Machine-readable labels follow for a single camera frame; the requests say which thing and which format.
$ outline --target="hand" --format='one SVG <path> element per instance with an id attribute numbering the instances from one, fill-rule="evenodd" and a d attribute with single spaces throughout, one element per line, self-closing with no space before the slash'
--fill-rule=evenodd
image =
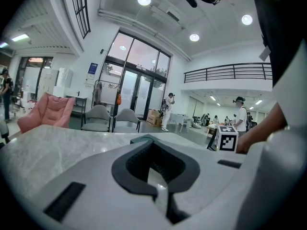
<path id="1" fill-rule="evenodd" d="M 236 153 L 247 153 L 250 146 L 252 145 L 248 133 L 242 135 L 238 140 L 238 145 L 236 147 Z"/>

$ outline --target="pink armchair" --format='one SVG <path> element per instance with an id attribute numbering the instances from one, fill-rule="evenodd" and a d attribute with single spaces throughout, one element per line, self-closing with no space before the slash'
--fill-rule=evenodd
<path id="1" fill-rule="evenodd" d="M 25 117 L 18 119 L 21 133 L 40 125 L 52 125 L 68 128 L 75 98 L 61 98 L 44 93 L 33 110 Z"/>

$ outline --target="recessed light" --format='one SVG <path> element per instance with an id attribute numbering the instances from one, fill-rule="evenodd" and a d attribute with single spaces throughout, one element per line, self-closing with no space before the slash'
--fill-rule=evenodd
<path id="1" fill-rule="evenodd" d="M 142 6 L 149 5 L 151 0 L 138 0 L 139 4 Z"/>
<path id="2" fill-rule="evenodd" d="M 197 34 L 192 34 L 190 36 L 190 40 L 193 42 L 197 42 L 200 39 L 200 36 L 198 36 Z"/>
<path id="3" fill-rule="evenodd" d="M 2 43 L 2 44 L 0 44 L 0 48 L 5 47 L 6 45 L 7 45 L 7 43 Z"/>
<path id="4" fill-rule="evenodd" d="M 19 41 L 19 40 L 22 40 L 22 39 L 25 39 L 25 38 L 28 38 L 29 36 L 27 35 L 27 34 L 22 34 L 22 35 L 20 35 L 20 36 L 17 36 L 17 37 L 14 37 L 14 38 L 12 38 L 12 40 L 14 41 L 14 42 L 17 42 L 17 41 Z"/>
<path id="5" fill-rule="evenodd" d="M 250 15 L 246 14 L 242 17 L 242 23 L 244 25 L 250 25 L 252 22 L 253 22 L 253 18 Z"/>

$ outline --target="sign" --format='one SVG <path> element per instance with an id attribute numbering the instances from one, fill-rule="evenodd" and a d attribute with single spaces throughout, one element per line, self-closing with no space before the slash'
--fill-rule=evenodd
<path id="1" fill-rule="evenodd" d="M 90 68 L 88 69 L 86 80 L 88 80 L 88 79 L 93 80 L 94 79 L 97 67 L 98 67 L 98 64 L 93 63 L 93 62 L 91 63 Z"/>

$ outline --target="white t-shirt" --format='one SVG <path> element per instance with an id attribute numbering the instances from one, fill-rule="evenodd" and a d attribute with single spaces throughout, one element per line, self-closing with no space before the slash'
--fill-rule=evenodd
<path id="1" fill-rule="evenodd" d="M 248 114 L 246 112 L 246 109 L 241 107 L 239 109 L 238 114 L 236 115 L 236 123 L 239 120 L 243 120 L 243 122 L 238 125 L 238 127 L 236 128 L 237 131 L 246 131 L 246 120 L 247 119 L 248 119 Z"/>
<path id="2" fill-rule="evenodd" d="M 173 105 L 173 104 L 172 104 L 173 98 L 167 97 L 167 98 L 165 99 L 165 102 L 166 102 L 166 105 L 168 106 L 167 110 L 170 111 L 170 110 L 172 109 L 172 105 Z"/>

